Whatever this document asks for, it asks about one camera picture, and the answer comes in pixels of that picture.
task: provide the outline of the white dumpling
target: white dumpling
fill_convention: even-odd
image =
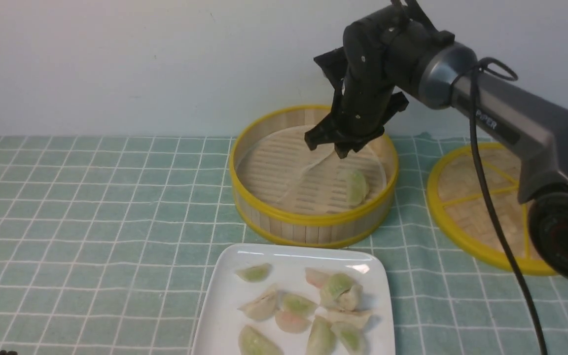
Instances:
[[[270,273],[271,265],[269,263],[263,263],[235,271],[237,276],[248,283],[259,283],[264,281]]]
[[[328,277],[330,277],[330,275],[325,272],[315,268],[306,268],[306,282],[314,287],[321,288]]]
[[[331,275],[319,290],[321,305],[331,306],[343,292],[350,290],[354,284],[354,280],[343,272]]]
[[[321,316],[315,316],[311,334],[306,344],[306,355],[330,355],[336,347],[336,335],[330,330],[331,324]]]
[[[299,334],[311,325],[311,321],[292,312],[277,311],[275,312],[275,324],[282,332]]]
[[[278,306],[277,285],[271,285],[253,301],[245,303],[238,309],[254,321],[264,321],[275,314]]]
[[[358,304],[361,302],[361,296],[363,294],[363,286],[353,285],[350,290],[347,290],[337,297],[336,305],[342,310],[353,311],[356,310]]]
[[[345,180],[345,196],[350,207],[360,205],[367,194],[369,194],[369,184],[365,179],[365,175],[358,169],[348,169],[340,171],[337,179]]]
[[[330,328],[350,355],[365,355],[367,340],[360,329],[349,323],[333,323]]]
[[[282,310],[295,313],[300,317],[308,317],[315,312],[318,305],[306,297],[294,293],[282,296]]]
[[[323,315],[331,323],[349,323],[358,329],[363,329],[367,325],[370,317],[372,317],[372,311],[367,310],[363,312],[350,312],[345,310],[328,310],[325,315]]]
[[[238,346],[241,355],[284,355],[280,347],[250,325],[241,330]]]

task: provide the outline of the white plate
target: white plate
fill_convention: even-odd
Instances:
[[[246,283],[234,274],[235,270],[260,263],[273,266],[269,277],[261,283]],[[374,309],[365,332],[368,354],[395,355],[390,286],[385,268],[377,258],[358,251],[253,244],[232,245],[219,257],[196,327],[191,354],[238,355],[238,335],[244,325],[252,324],[278,344],[284,355],[303,355],[310,328],[301,334],[284,333],[273,317],[256,323],[237,308],[258,297],[274,283],[281,290],[296,292],[319,303],[317,288],[306,283],[306,267],[346,272],[354,277],[363,286],[365,294],[361,308]],[[323,308],[318,308],[316,314],[323,312]],[[338,344],[333,355],[348,353],[342,344]]]

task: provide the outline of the bamboo steamer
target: bamboo steamer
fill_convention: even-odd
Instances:
[[[345,159],[337,157],[332,144],[307,148],[304,133],[329,110],[278,110],[255,121],[234,143],[229,168],[236,209],[251,229],[272,243],[347,247],[369,236],[390,211],[398,158],[386,135],[359,153],[350,151]],[[341,169],[365,174],[370,192],[358,207],[346,204],[345,182],[337,179]]]
[[[480,143],[479,153],[492,203],[521,272],[556,274],[530,240],[527,213],[531,202],[521,205],[516,199],[520,160],[499,143]],[[435,164],[428,177],[426,200],[433,220],[458,247],[494,267],[512,270],[485,207],[469,145]]]

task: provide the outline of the green checkered tablecloth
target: green checkered tablecloth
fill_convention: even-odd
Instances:
[[[352,249],[385,265],[399,355],[532,355],[514,276],[432,222],[424,185],[465,139],[393,137],[385,223]],[[219,254],[265,243],[240,220],[234,139],[0,137],[0,349],[186,355]],[[568,355],[568,281],[529,277],[551,354]]]

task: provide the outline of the yellow rim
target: yellow rim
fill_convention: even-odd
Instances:
[[[248,227],[250,227],[254,232],[259,234],[259,236],[270,241],[271,243],[278,244],[278,245],[291,245],[293,247],[326,248],[326,249],[341,249],[341,248],[349,247],[350,245],[354,245],[354,244],[360,242],[361,240],[364,240],[365,238],[369,237],[370,234],[372,234],[374,231],[376,231],[376,229],[378,229],[378,227],[380,227],[381,224],[383,224],[383,221],[385,220],[387,215],[390,213],[391,206],[393,204],[393,203],[390,203],[390,207],[387,209],[387,212],[385,212],[383,214],[381,219],[376,224],[372,225],[372,227],[370,229],[367,229],[367,231],[364,231],[361,234],[358,234],[358,235],[353,236],[351,238],[347,238],[346,240],[342,240],[342,241],[338,241],[338,242],[334,242],[334,243],[311,244],[311,243],[301,243],[301,242],[297,242],[297,241],[287,240],[286,238],[278,237],[275,234],[271,234],[270,232],[264,231],[264,229],[261,229],[260,227],[255,225],[253,222],[251,222],[251,220],[247,217],[247,215],[243,212],[243,210],[240,209],[240,207],[238,207],[238,202],[237,202],[235,196],[234,196],[234,202],[235,202],[235,205],[236,205],[236,211],[238,211],[238,214],[241,216],[243,221],[248,225]]]
[[[390,138],[386,134],[383,135],[383,139],[385,139],[386,143],[388,143],[389,146],[390,146],[390,154],[392,155],[392,158],[393,158],[393,160],[396,164],[396,167],[395,167],[395,169],[394,169],[394,171],[393,171],[393,173],[392,173],[392,175],[391,175],[391,177],[390,177],[390,179],[387,183],[387,186],[385,186],[385,188],[381,191],[381,193],[379,193],[378,196],[376,196],[373,200],[371,200],[367,204],[356,207],[355,209],[352,209],[350,211],[342,212],[342,213],[336,213],[336,214],[333,214],[333,215],[320,215],[320,216],[300,215],[300,214],[297,214],[297,213],[290,213],[290,212],[286,212],[286,211],[276,209],[275,207],[268,205],[268,204],[262,202],[261,200],[258,200],[254,195],[251,195],[251,193],[243,186],[243,184],[241,184],[240,180],[238,179],[238,175],[236,175],[236,169],[235,169],[235,151],[236,151],[236,147],[238,146],[238,142],[241,141],[241,139],[243,139],[243,137],[245,136],[245,134],[247,134],[247,132],[252,130],[255,126],[257,126],[262,121],[265,121],[266,119],[270,119],[274,115],[282,114],[284,112],[289,112],[289,111],[293,111],[293,110],[301,110],[301,109],[330,110],[330,107],[322,106],[322,105],[302,105],[302,106],[293,106],[293,107],[284,108],[282,110],[277,110],[277,111],[272,112],[268,115],[265,115],[264,117],[261,117],[260,119],[258,119],[254,123],[250,124],[238,136],[238,138],[236,139],[236,142],[234,143],[234,147],[232,148],[232,151],[230,152],[231,159],[230,159],[230,162],[229,162],[229,172],[230,172],[230,176],[232,178],[232,186],[239,193],[239,195],[241,195],[241,197],[251,207],[253,207],[254,209],[257,209],[258,211],[260,211],[261,213],[264,213],[267,216],[270,216],[272,218],[275,218],[277,220],[281,220],[282,222],[286,222],[286,223],[290,223],[290,224],[311,225],[313,227],[324,227],[324,226],[327,226],[327,225],[349,222],[350,220],[355,220],[355,219],[361,218],[361,216],[364,216],[365,214],[369,213],[370,211],[372,211],[373,209],[378,207],[380,204],[382,204],[383,201],[387,198],[388,194],[390,193],[391,188],[396,183],[398,168],[399,168],[399,166],[398,166],[398,164],[399,164],[398,163],[398,154],[396,152],[396,148],[394,147],[394,144],[391,142]]]
[[[505,149],[499,143],[480,143],[479,148]],[[469,196],[472,198],[460,198],[454,200],[453,202],[447,202],[447,203],[442,203],[442,201],[439,198],[439,193],[437,191],[438,182],[440,175],[442,174],[442,171],[444,170],[446,165],[461,155],[470,155],[470,154],[471,154],[470,146],[469,145],[463,146],[462,148],[458,148],[456,150],[451,151],[447,155],[444,155],[444,157],[442,157],[433,167],[433,170],[431,171],[428,177],[428,183],[426,184],[426,200],[428,202],[428,207],[431,216],[433,216],[435,223],[437,223],[437,225],[440,227],[442,232],[444,232],[450,240],[455,242],[455,244],[458,245],[458,247],[460,247],[464,251],[468,252],[469,254],[475,256],[475,258],[485,263],[493,265],[494,267],[502,268],[503,270],[512,271],[510,263],[509,261],[507,261],[507,258],[505,257],[505,254],[503,252],[496,251],[488,247],[487,245],[484,245],[483,243],[479,242],[478,240],[472,238],[470,235],[464,232],[462,228],[460,228],[459,226],[457,226],[457,224],[455,224],[455,221],[453,221],[450,218],[450,216],[448,216],[446,210],[444,209],[444,207],[448,206],[449,204],[465,202],[466,200],[480,198],[481,195]],[[498,171],[498,169],[494,170],[500,175],[502,174],[502,172]],[[503,175],[503,177],[505,179],[511,179],[507,175]],[[518,189],[518,181],[514,179],[512,179],[511,181],[514,183],[514,187]],[[509,188],[493,190],[491,191],[491,195],[495,193],[503,193],[509,191],[510,191]],[[526,205],[523,205],[523,212],[527,213]],[[529,251],[531,242],[527,229],[527,216],[524,216],[523,224],[524,224],[523,228],[525,230],[524,232],[525,250]],[[521,269],[521,272],[523,272],[523,274],[534,275],[534,276],[552,276],[556,274],[556,272],[551,267],[549,267],[549,265],[547,265],[543,260],[534,260],[525,257],[525,258],[517,258],[516,261],[518,262],[519,268]]]

